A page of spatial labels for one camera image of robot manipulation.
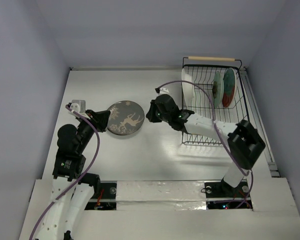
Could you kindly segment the dark reindeer plate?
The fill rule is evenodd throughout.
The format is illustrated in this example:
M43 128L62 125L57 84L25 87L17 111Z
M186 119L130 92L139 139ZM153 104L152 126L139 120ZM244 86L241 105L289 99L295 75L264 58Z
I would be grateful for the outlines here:
M107 110L110 111L107 129L118 136L128 136L137 132L145 120L143 108L131 100L118 101Z

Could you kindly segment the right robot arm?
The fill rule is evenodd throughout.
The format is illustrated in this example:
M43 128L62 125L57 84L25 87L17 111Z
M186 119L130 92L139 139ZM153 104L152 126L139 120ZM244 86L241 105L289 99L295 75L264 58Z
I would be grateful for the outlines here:
M249 121L232 123L203 117L194 111L178 108L168 94L151 100L146 118L151 123L165 122L184 134L220 141L232 165L221 181L205 183L204 191L208 198L233 197L240 190L243 178L252 174L252 168L266 146Z

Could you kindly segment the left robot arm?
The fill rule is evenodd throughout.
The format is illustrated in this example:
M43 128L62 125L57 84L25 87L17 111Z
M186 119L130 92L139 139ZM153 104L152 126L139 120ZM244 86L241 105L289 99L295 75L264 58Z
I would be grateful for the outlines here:
M89 200L103 194L99 175L88 173L92 165L84 167L83 152L93 135L106 131L110 111L89 109L80 114L69 105L66 109L79 125L66 124L57 132L49 204L34 225L31 240L71 240Z

